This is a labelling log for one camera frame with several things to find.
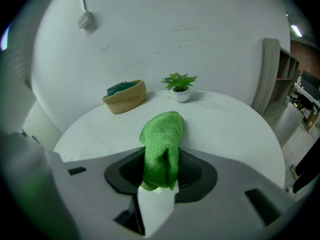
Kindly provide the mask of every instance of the shoe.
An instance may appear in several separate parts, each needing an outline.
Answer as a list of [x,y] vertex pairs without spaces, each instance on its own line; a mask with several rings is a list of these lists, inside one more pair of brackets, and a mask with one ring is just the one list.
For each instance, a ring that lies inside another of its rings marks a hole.
[[299,176],[298,176],[298,174],[296,173],[296,166],[295,166],[294,164],[291,165],[290,170],[291,170],[294,178],[297,180],[297,179],[299,178]]
[[286,192],[289,194],[290,197],[295,198],[296,193],[294,193],[294,188],[292,186],[288,186],[286,188]]

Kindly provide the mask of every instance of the potted plant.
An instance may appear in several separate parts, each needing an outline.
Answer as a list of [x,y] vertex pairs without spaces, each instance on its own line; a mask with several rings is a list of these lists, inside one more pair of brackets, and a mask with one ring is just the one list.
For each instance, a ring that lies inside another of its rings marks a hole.
[[196,81],[197,76],[188,77],[188,74],[180,75],[178,73],[170,74],[170,77],[162,79],[161,83],[166,83],[167,89],[173,88],[173,95],[177,102],[185,102],[190,98],[191,91],[189,86]]

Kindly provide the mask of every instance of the green cloth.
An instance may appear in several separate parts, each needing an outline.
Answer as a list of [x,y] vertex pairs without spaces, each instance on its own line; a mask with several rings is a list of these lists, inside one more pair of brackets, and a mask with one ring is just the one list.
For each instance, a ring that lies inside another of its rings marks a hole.
[[145,124],[140,142],[145,145],[141,187],[174,189],[179,171],[178,144],[183,132],[183,117],[176,111],[158,114]]

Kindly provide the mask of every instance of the woven basket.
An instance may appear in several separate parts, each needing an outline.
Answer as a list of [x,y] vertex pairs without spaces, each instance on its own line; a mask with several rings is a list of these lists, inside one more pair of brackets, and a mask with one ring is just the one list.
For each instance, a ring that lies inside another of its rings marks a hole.
[[132,83],[138,83],[128,89],[118,91],[112,96],[104,96],[103,102],[114,114],[121,114],[139,106],[147,95],[146,85],[143,80],[135,80]]

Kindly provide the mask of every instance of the brown wall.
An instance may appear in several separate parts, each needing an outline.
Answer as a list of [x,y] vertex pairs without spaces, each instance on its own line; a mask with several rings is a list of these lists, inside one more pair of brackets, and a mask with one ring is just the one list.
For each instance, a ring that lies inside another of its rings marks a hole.
[[301,73],[307,71],[320,79],[320,53],[302,42],[290,40],[290,53],[300,61]]

